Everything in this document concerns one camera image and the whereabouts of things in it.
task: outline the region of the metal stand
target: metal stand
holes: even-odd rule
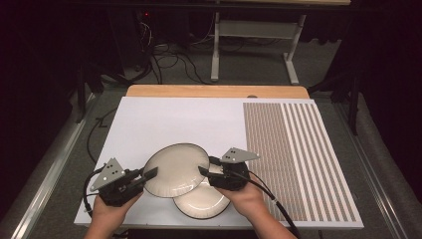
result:
[[[298,23],[271,23],[271,22],[251,22],[251,21],[228,21],[220,20],[220,13],[215,13],[214,24],[214,51],[211,66],[211,81],[218,82],[220,69],[220,36],[232,37],[258,37],[258,38],[278,38],[292,39],[290,51],[284,53],[284,62],[288,70],[289,79],[292,85],[299,85],[298,76],[292,62],[293,55],[304,27],[306,15],[301,15]]]

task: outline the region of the cable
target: cable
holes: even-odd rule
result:
[[[184,53],[176,53],[176,55],[178,56],[178,55],[182,55],[182,56],[184,56],[188,61],[189,61],[189,63],[193,66],[193,72],[195,73],[195,76],[198,78],[198,80],[199,80],[199,82],[200,83],[202,83],[202,84],[204,84],[204,85],[213,85],[212,83],[207,83],[207,82],[204,82],[202,79],[201,79],[201,77],[198,75],[198,72],[196,71],[196,66],[195,66],[195,64],[193,64],[193,62],[192,62],[192,60],[190,60],[190,58],[186,55],[186,54],[184,54]]]
[[[224,37],[224,38],[221,38],[221,40],[222,40],[222,41],[225,41],[225,42],[227,42],[227,40],[229,40],[229,39],[237,40],[238,38],[234,38],[234,37]],[[229,52],[237,52],[237,51],[241,50],[241,49],[245,46],[245,41],[244,41],[244,39],[241,39],[241,40],[243,40],[243,41],[237,41],[237,42],[240,42],[240,46],[239,46],[238,48],[236,48],[236,49],[234,49],[234,50],[225,50],[225,49],[223,49],[223,48],[220,46],[220,51],[221,51],[221,52],[227,52],[227,53],[229,53]]]
[[[318,231],[317,231],[317,234],[318,234],[318,236],[319,236],[319,239],[323,239],[323,236],[322,236],[322,231],[321,231],[321,230],[318,230]]]
[[[93,209],[91,208],[91,205],[88,203],[88,196],[87,196],[87,189],[88,189],[88,185],[90,184],[91,178],[93,178],[96,174],[100,173],[103,171],[103,169],[105,168],[106,165],[104,165],[103,167],[93,171],[92,173],[90,173],[90,175],[87,177],[87,179],[85,180],[84,183],[84,205],[85,205],[85,209],[86,212],[90,215],[90,217],[93,217]]]
[[[154,59],[155,65],[157,65],[159,78],[157,77],[157,75],[156,75],[156,73],[155,73],[155,71],[154,71],[154,69],[153,69],[153,68],[152,68],[152,71],[154,72],[155,76],[157,77],[157,83],[158,83],[159,85],[162,85],[162,74],[161,74],[161,68],[160,68],[160,66],[158,65],[158,61],[157,61],[157,59],[155,58],[155,56],[154,56],[153,54],[152,54],[152,59]]]
[[[283,207],[283,205],[276,199],[276,196],[271,192],[271,190],[267,190],[267,188],[265,188],[265,187],[263,187],[262,185],[260,185],[258,182],[256,182],[256,181],[254,181],[254,180],[252,180],[252,179],[250,179],[250,178],[247,178],[247,177],[245,177],[245,176],[243,176],[242,174],[240,174],[240,173],[237,173],[237,172],[235,172],[235,171],[231,171],[231,170],[228,170],[228,172],[230,172],[230,173],[232,173],[232,174],[234,174],[234,175],[236,175],[236,176],[238,176],[238,177],[240,177],[240,178],[242,178],[242,179],[244,179],[244,180],[247,180],[248,182],[250,182],[250,183],[252,183],[252,184],[254,184],[255,186],[257,186],[258,188],[260,188],[261,190],[263,190],[269,197],[270,197],[270,199],[273,201],[273,202],[276,202],[276,205],[277,205],[277,207],[279,208],[279,210],[282,212],[282,214],[283,214],[283,216],[285,217],[285,219],[286,219],[286,221],[289,223],[289,225],[291,226],[291,230],[292,230],[292,233],[299,239],[299,238],[301,238],[301,234],[300,234],[300,232],[299,232],[299,230],[298,230],[298,228],[296,227],[296,225],[295,225],[295,223],[293,222],[293,220],[292,220],[292,218],[290,217],[290,215],[289,215],[289,213],[286,211],[286,209]]]
[[[159,58],[159,59],[157,60],[157,62],[161,61],[162,59],[169,58],[169,57],[175,58],[176,60],[174,61],[174,63],[172,63],[172,64],[171,64],[171,65],[169,65],[169,66],[165,66],[165,67],[160,66],[160,68],[161,68],[161,69],[172,68],[172,67],[176,66],[176,64],[179,62],[179,58],[178,58],[177,56],[175,56],[175,55],[169,55],[169,56],[161,57],[161,58]]]
[[[263,179],[261,179],[261,177],[259,177],[257,174],[255,174],[255,172],[253,172],[253,171],[249,171],[250,173],[252,173],[252,174],[254,174],[254,176],[256,176],[257,178],[258,178],[258,180],[260,180],[263,184],[264,184],[264,186],[267,188],[267,190],[269,190],[270,192],[271,192],[271,190],[270,190],[270,188],[267,186],[267,184],[265,184],[265,182],[264,182],[264,180]]]
[[[90,217],[93,217],[93,209],[91,208],[91,205],[88,202],[88,197],[89,196],[92,196],[92,195],[96,195],[96,193],[87,194],[88,185],[90,184],[91,179],[95,175],[101,173],[105,167],[106,167],[106,164],[104,166],[102,166],[101,168],[99,168],[99,169],[93,171],[92,173],[90,173],[90,175],[87,177],[87,179],[85,180],[85,183],[84,183],[84,197],[83,197],[83,200],[84,200],[84,205],[85,205],[85,211],[90,215]],[[119,233],[119,234],[112,234],[112,237],[113,238],[126,238],[127,237],[126,232],[127,231],[123,231],[122,233]]]
[[[105,118],[108,117],[108,115],[110,115],[111,113],[115,112],[116,110],[117,110],[117,108],[114,108],[111,111],[109,111],[108,113],[106,113],[103,117],[96,118],[97,122],[96,122],[96,124],[94,124],[93,128],[91,128],[90,134],[88,134],[87,152],[88,152],[88,155],[90,156],[90,159],[93,163],[97,163],[96,159],[94,158],[94,156],[93,156],[93,154],[91,153],[91,150],[90,150],[90,141],[91,141],[91,136],[93,135],[94,129],[96,129],[98,125],[100,125],[99,127],[106,127],[106,125],[103,125]]]
[[[212,30],[212,27],[213,27],[213,25],[214,25],[214,20],[215,20],[215,13],[212,15],[211,24],[210,24],[210,27],[209,27],[208,32],[207,32],[207,34],[205,35],[205,37],[204,37],[202,40],[198,41],[198,42],[191,43],[191,44],[190,44],[191,46],[193,46],[193,45],[197,45],[197,44],[201,44],[201,43],[203,43],[203,42],[207,42],[207,41],[209,41],[209,40],[213,39],[213,37],[208,38],[208,36],[210,35],[211,30]]]
[[[149,32],[149,39],[148,39],[148,44],[146,45],[146,47],[149,47],[149,45],[151,44],[151,40],[152,40],[152,32],[151,32],[151,29],[149,28],[149,26],[148,25],[146,25],[145,23],[143,23],[143,22],[140,22],[139,23],[141,26],[143,26],[143,29],[144,29],[144,31],[143,31],[143,35],[142,35],[142,37],[140,38],[140,46],[142,47],[142,52],[144,52],[144,49],[143,49],[143,44],[142,44],[142,40],[143,40],[143,38],[145,37],[145,33],[146,33],[146,30],[148,30],[148,32]]]

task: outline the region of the plate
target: plate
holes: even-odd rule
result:
[[[210,172],[219,173],[221,166],[210,165]],[[189,217],[209,219],[217,216],[226,209],[230,200],[223,196],[205,178],[199,186],[184,195],[174,197],[177,208]]]
[[[177,143],[163,148],[146,163],[144,172],[158,167],[157,175],[148,180],[144,188],[158,197],[183,195],[203,180],[198,166],[209,168],[207,152],[192,143]]]

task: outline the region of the wrist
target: wrist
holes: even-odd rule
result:
[[[109,231],[95,224],[91,224],[84,239],[108,239],[111,238],[113,231]]]
[[[273,215],[271,215],[271,213],[268,211],[267,207],[262,208],[262,209],[258,209],[258,210],[254,210],[252,213],[245,215],[245,217],[252,224],[254,224],[257,221],[274,219]]]

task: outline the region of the metal bracket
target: metal bracket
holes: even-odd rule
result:
[[[260,156],[255,152],[232,147],[221,157],[220,161],[226,163],[239,163],[258,158],[260,158]]]
[[[100,173],[99,177],[96,179],[96,181],[93,183],[93,186],[90,188],[90,191],[96,191],[124,176],[125,171],[117,162],[117,159],[113,157],[105,165],[102,173]]]

